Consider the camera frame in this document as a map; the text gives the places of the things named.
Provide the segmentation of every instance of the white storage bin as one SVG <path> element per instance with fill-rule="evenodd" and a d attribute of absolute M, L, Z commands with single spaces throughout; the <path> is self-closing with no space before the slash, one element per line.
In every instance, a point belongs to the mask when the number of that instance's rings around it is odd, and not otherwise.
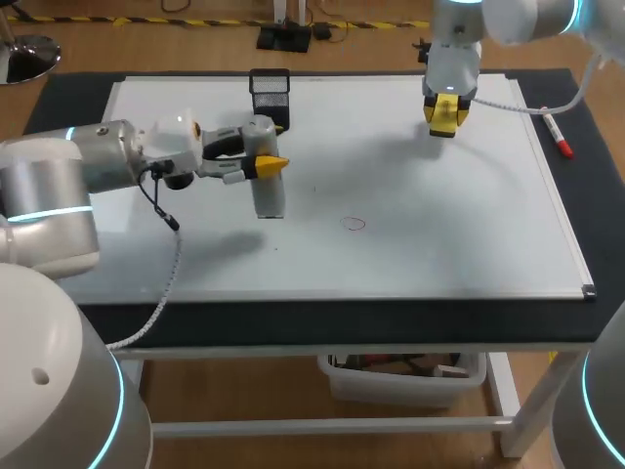
<path fill-rule="evenodd" d="M 465 391 L 477 388 L 486 378 L 485 354 L 461 354 L 458 366 L 468 378 L 434 378 L 374 373 L 337 368 L 333 356 L 318 357 L 319 368 L 330 378 L 332 396 L 362 403 L 449 407 Z"/>

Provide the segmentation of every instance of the whiteboard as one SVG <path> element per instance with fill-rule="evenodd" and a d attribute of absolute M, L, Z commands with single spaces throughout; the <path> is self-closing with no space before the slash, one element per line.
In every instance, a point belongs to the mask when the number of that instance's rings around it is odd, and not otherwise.
<path fill-rule="evenodd" d="M 258 220 L 246 183 L 162 190 L 184 239 L 172 299 L 583 299 L 592 280 L 529 118 L 473 105 L 456 138 L 430 137 L 421 89 L 420 76 L 292 77 L 285 219 Z M 522 101 L 503 75 L 481 76 L 479 95 Z M 108 112 L 147 129 L 185 107 L 206 130 L 240 125 L 247 78 L 127 80 Z M 81 304 L 157 301 L 173 234 L 138 189 L 92 201 L 101 262 L 62 287 Z"/>

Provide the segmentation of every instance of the white cable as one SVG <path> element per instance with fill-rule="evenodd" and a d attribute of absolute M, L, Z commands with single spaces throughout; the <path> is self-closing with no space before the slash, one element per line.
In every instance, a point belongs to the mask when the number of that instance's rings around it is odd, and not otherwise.
<path fill-rule="evenodd" d="M 174 232 L 174 235 L 176 237 L 176 257 L 174 258 L 174 265 L 172 266 L 172 273 L 169 276 L 169 280 L 167 281 L 167 286 L 165 287 L 163 296 L 161 296 L 158 302 L 158 305 L 156 305 L 156 309 L 154 310 L 152 315 L 149 317 L 147 322 L 144 324 L 144 326 L 141 329 L 139 329 L 136 333 L 118 342 L 113 342 L 112 344 L 106 344 L 106 347 L 109 350 L 122 349 L 124 347 L 129 346 L 130 344 L 137 342 L 139 339 L 141 339 L 144 335 L 147 334 L 147 332 L 156 323 L 156 321 L 158 320 L 158 317 L 160 316 L 163 309 L 165 308 L 165 305 L 167 305 L 167 300 L 169 298 L 169 295 L 172 292 L 174 283 L 176 282 L 176 278 L 178 277 L 178 270 L 180 269 L 180 265 L 183 259 L 183 239 L 181 237 L 180 230 L 178 230 L 177 232 Z"/>
<path fill-rule="evenodd" d="M 480 98 L 473 98 L 474 103 L 478 103 L 484 106 L 496 107 L 502 110 L 510 110 L 512 112 L 520 112 L 522 114 L 535 114 L 535 115 L 544 115 L 544 114 L 560 114 L 562 112 L 566 112 L 570 109 L 573 109 L 575 106 L 582 101 L 584 95 L 586 94 L 586 90 L 588 89 L 588 85 L 590 84 L 590 80 L 593 76 L 593 72 L 595 68 L 599 65 L 602 60 L 602 56 L 599 53 L 595 53 L 593 57 L 588 61 L 586 65 L 586 70 L 584 70 L 584 76 L 582 78 L 582 83 L 579 87 L 579 91 L 575 97 L 565 106 L 553 107 L 551 109 L 535 109 L 535 108 L 527 108 L 527 107 L 515 107 L 508 105 L 500 105 L 498 103 L 492 103 L 491 101 L 481 100 Z"/>
<path fill-rule="evenodd" d="M 18 250 L 15 245 L 15 237 L 13 233 L 13 227 L 7 220 L 7 217 L 0 214 L 0 227 L 3 228 L 4 236 L 7 241 L 7 260 L 9 264 L 16 264 L 18 262 Z"/>

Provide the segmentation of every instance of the red marker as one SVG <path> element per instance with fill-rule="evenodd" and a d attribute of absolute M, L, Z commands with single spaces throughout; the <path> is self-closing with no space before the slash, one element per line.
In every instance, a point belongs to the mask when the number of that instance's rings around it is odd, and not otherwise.
<path fill-rule="evenodd" d="M 549 132 L 551 132 L 551 135 L 554 137 L 556 145 L 558 146 L 558 149 L 560 149 L 560 153 L 562 153 L 568 159 L 573 159 L 573 150 L 570 149 L 570 146 L 564 139 L 563 133 L 560 131 L 560 128 L 558 127 L 554 116 L 551 114 L 543 114 L 543 120 L 547 124 Z"/>

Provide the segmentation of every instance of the wooden floor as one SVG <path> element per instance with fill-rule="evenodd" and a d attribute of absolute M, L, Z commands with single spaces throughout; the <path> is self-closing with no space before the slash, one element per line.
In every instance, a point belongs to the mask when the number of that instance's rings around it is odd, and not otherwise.
<path fill-rule="evenodd" d="M 177 0 L 168 1 L 173 7 Z M 322 20 L 323 14 L 310 3 L 315 19 Z M 428 20 L 431 14 L 430 3 L 417 0 L 326 0 L 325 5 L 351 20 Z M 157 0 L 23 0 L 22 6 L 33 15 L 159 16 Z M 271 1 L 267 0 L 194 0 L 191 10 L 176 18 L 271 16 Z M 48 24 L 16 25 L 15 32 L 55 37 L 63 47 L 59 72 L 248 70 L 273 66 L 294 70 L 406 70 L 419 67 L 410 44 L 419 36 L 429 37 L 427 29 L 351 30 L 342 44 L 312 43 L 308 54 L 296 55 L 256 51 L 258 31 L 253 28 Z M 587 48 L 570 37 L 517 49 L 501 49 L 486 40 L 482 66 L 569 67 L 579 77 L 588 57 Z M 44 82 L 0 89 L 0 141 L 21 134 Z M 587 95 L 621 174 L 625 172 L 621 138 L 625 111 L 619 104 L 624 92 L 625 72 L 609 64 L 598 73 Z M 522 398 L 547 361 L 546 354 L 511 354 Z M 415 414 L 415 410 L 400 407 L 334 402 L 314 359 L 156 362 L 147 367 L 143 392 L 155 421 Z M 485 414 L 488 402 L 487 392 L 474 392 L 449 414 Z M 158 441 L 152 468 L 465 469 L 486 467 L 482 457 L 490 454 L 496 454 L 496 444 L 490 435 L 480 434 Z M 548 440 L 541 438 L 514 467 L 551 469 Z"/>

